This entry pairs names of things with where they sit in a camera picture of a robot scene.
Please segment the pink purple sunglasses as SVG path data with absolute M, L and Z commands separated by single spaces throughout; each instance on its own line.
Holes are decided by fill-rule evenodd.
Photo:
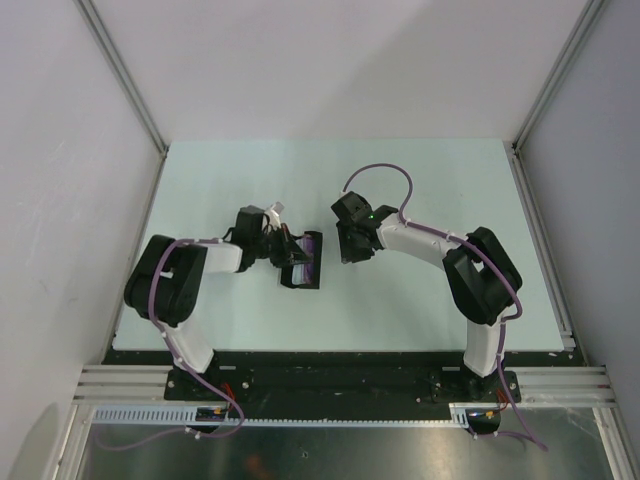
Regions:
M 295 265 L 292 269 L 291 282 L 296 287 L 312 287 L 316 284 L 316 242 L 310 235 L 297 240 L 298 246 L 307 255 L 308 261 Z

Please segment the black glasses case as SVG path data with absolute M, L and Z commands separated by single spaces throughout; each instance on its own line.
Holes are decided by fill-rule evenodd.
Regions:
M 319 290 L 323 234 L 307 230 L 294 242 L 294 263 L 281 269 L 280 285 L 289 289 Z

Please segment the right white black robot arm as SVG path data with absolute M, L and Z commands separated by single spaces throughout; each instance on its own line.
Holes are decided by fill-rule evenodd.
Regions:
M 387 205 L 373 209 L 361 195 L 343 193 L 331 206 L 337 217 L 341 260 L 358 263 L 382 250 L 396 251 L 442 269 L 454 304 L 467 319 L 461 376 L 463 393 L 484 401 L 497 389 L 506 321 L 522 314 L 523 280 L 488 228 L 465 237 L 413 222 Z

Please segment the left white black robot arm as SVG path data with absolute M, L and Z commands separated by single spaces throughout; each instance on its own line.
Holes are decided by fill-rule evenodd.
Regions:
M 283 206 L 243 207 L 221 238 L 150 238 L 130 274 L 124 302 L 160 332 L 174 363 L 188 371 L 186 387 L 197 398 L 214 397 L 221 376 L 209 368 L 215 353 L 199 333 L 193 314 L 206 274 L 243 273 L 258 260 L 268 260 L 289 289 L 320 287 L 323 234 L 296 235 L 280 218 Z

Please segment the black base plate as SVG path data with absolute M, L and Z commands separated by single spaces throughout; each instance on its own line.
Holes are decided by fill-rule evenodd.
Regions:
M 368 388 L 435 387 L 436 375 L 462 373 L 462 352 L 275 352 L 218 351 L 212 369 L 216 381 L 227 381 L 235 393 L 293 387 L 334 392 Z M 582 367 L 579 349 L 561 352 L 507 352 L 505 370 L 514 367 Z M 102 365 L 171 366 L 168 351 L 109 349 Z

